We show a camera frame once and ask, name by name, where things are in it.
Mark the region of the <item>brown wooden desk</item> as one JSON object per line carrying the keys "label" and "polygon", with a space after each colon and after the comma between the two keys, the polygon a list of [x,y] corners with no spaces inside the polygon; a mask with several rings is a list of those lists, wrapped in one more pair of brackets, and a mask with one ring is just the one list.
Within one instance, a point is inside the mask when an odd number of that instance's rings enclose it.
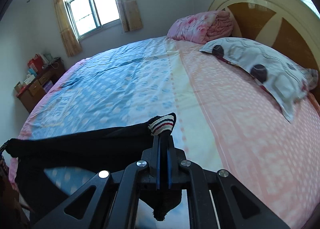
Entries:
{"label": "brown wooden desk", "polygon": [[31,113],[40,100],[49,92],[66,72],[63,61],[57,57],[42,72],[16,95],[22,105]]}

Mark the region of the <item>window with green frame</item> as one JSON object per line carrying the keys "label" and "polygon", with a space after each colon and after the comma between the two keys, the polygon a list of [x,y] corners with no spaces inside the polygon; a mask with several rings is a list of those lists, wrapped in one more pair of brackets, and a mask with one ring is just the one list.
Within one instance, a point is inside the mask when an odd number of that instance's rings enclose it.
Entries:
{"label": "window with green frame", "polygon": [[120,23],[116,0],[65,0],[65,4],[79,38]]}

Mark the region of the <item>folded pink floral quilt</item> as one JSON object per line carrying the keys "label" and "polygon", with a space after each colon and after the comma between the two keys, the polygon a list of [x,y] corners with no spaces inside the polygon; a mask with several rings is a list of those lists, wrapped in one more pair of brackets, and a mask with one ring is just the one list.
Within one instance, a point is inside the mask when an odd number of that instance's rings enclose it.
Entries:
{"label": "folded pink floral quilt", "polygon": [[167,37],[204,45],[209,41],[228,37],[234,28],[227,11],[208,11],[176,20],[168,30]]}

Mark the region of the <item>red gift bag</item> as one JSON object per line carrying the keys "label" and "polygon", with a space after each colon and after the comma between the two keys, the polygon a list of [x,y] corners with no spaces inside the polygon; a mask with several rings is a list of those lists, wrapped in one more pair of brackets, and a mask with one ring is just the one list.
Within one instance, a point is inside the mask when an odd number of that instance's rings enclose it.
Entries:
{"label": "red gift bag", "polygon": [[27,66],[36,74],[39,74],[44,66],[42,57],[39,54],[35,54],[35,56],[28,61]]}

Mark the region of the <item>black pants with striped cuff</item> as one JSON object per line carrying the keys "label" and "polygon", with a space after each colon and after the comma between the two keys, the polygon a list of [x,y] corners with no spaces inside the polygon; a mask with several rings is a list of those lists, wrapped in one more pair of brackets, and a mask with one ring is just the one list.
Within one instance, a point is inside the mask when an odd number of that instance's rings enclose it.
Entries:
{"label": "black pants with striped cuff", "polygon": [[18,159],[15,182],[38,219],[68,197],[46,176],[45,169],[78,167],[93,173],[124,170],[152,148],[156,135],[171,134],[176,114],[155,116],[147,122],[59,137],[7,141],[5,150]]}

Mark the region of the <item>left beige curtain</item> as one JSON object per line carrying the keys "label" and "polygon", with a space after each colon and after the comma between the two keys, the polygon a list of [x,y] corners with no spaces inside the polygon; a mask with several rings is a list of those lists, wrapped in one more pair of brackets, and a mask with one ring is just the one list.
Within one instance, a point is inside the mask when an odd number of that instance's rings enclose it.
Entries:
{"label": "left beige curtain", "polygon": [[67,57],[73,57],[82,52],[82,46],[68,14],[65,0],[53,0],[60,37]]}

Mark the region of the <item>blue and pink bed sheet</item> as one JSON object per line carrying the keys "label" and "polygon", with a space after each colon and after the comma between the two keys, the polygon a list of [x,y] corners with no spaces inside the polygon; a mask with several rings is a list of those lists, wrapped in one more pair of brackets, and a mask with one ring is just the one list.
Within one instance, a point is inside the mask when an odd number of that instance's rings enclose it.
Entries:
{"label": "blue and pink bed sheet", "polygon": [[242,69],[166,37],[77,62],[43,97],[20,139],[127,126],[174,112],[176,147],[202,168],[227,169],[291,228],[319,204],[319,106],[294,120]]}

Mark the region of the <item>cream and wood headboard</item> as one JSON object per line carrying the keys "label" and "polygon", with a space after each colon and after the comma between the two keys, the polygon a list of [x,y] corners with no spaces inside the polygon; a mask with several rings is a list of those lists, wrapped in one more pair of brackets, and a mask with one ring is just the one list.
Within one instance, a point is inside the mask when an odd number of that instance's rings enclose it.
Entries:
{"label": "cream and wood headboard", "polygon": [[255,40],[319,69],[319,17],[301,0],[213,0],[234,21],[233,36]]}

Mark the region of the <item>grey patterned pillow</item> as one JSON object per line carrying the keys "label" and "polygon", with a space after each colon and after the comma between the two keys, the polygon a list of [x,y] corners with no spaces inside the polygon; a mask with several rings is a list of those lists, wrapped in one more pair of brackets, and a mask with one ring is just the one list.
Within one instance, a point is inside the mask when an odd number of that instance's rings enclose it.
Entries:
{"label": "grey patterned pillow", "polygon": [[304,68],[293,60],[255,40],[225,37],[200,48],[218,59],[243,69],[270,93],[287,121],[294,119],[293,106],[317,87],[318,71]]}

